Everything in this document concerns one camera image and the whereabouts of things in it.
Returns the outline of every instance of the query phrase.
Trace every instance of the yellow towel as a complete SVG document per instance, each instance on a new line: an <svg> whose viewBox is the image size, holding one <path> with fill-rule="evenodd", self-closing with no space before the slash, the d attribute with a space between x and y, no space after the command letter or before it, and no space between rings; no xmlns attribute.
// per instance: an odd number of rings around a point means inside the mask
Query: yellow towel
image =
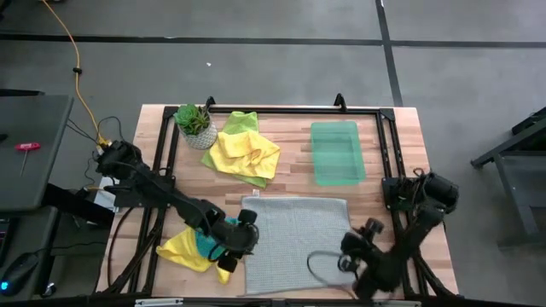
<svg viewBox="0 0 546 307"><path fill-rule="evenodd" d="M180 234L170 238L163 246L157 246L155 252L175 264L181 264L197 272L205 272L212 264L216 264L218 280L224 285L229 281L228 271L220 269L218 262L213 263L199 254L195 242L195 231L191 228L186 228Z"/></svg>
<svg viewBox="0 0 546 307"><path fill-rule="evenodd" d="M220 132L210 154L218 171L272 179L281 149L256 131Z"/></svg>

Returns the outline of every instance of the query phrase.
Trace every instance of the gray cloth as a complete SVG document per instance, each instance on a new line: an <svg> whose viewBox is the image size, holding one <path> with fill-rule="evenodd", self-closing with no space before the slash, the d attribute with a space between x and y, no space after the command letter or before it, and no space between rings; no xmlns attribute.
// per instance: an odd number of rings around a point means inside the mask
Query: gray cloth
<svg viewBox="0 0 546 307"><path fill-rule="evenodd" d="M351 227L346 200L246 197L242 206L258 213L259 228L254 255L245 260L247 294L325 287L307 269L307 256L319 250L340 252ZM317 255L310 266L330 285L354 282L353 274L338 270L337 261L336 256Z"/></svg>

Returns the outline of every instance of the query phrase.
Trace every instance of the transparent green tray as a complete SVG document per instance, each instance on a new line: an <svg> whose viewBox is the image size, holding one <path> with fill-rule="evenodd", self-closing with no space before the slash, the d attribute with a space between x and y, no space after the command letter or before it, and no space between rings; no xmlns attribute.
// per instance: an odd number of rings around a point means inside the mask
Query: transparent green tray
<svg viewBox="0 0 546 307"><path fill-rule="evenodd" d="M357 123L311 124L311 147L319 185L352 185L366 178Z"/></svg>

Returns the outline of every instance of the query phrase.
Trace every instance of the green cloth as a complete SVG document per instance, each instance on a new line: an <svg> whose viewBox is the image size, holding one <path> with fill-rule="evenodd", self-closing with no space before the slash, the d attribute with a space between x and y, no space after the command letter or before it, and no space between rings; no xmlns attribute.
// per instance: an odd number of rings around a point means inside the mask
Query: green cloth
<svg viewBox="0 0 546 307"><path fill-rule="evenodd" d="M231 115L228 117L228 120L225 122L224 129L222 130L222 132L225 132L229 135L234 135L246 131L259 132L258 115L256 114L256 112L232 112ZM211 154L208 150L205 152L205 155L203 155L201 163L208 166L209 168L212 168L213 170L216 170L216 166L214 165ZM241 175L233 176L237 179L248 182L260 188L265 188L265 185L267 184L265 178L262 177L247 177Z"/></svg>

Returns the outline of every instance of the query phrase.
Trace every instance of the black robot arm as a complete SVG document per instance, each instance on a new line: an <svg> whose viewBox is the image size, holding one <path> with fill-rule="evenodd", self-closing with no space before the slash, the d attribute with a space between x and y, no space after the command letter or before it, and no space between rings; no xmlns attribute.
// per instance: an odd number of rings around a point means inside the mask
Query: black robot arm
<svg viewBox="0 0 546 307"><path fill-rule="evenodd" d="M413 221L388 252L381 251L374 243L375 234L383 229L383 224L370 218L366 226L356 229L356 233L346 233L341 242L343 256L340 269L357 272L361 261L366 269L353 284L353 291L361 300L370 300L377 290L393 292L400 284L402 269L419 249L428 233L444 220L444 215L456 208L458 187L449 180L435 174L424 174L417 178L402 177L392 187L389 194L410 205L414 212ZM425 277L439 296L454 295L436 278L422 257L417 263L424 269Z"/></svg>
<svg viewBox="0 0 546 307"><path fill-rule="evenodd" d="M151 171L142 162L140 149L128 142L112 142L103 147L99 154L96 171L105 177L120 180L120 184L106 187L107 191L114 194L136 194L141 202L173 206L189 227L204 235L210 235L220 246L225 247L225 254L231 254L232 258L241 258L251 253L258 241L258 230L254 225L255 212L242 210L238 224L226 222L222 209L208 200L186 196L163 176ZM230 261L224 269L233 271L235 265L236 263Z"/></svg>

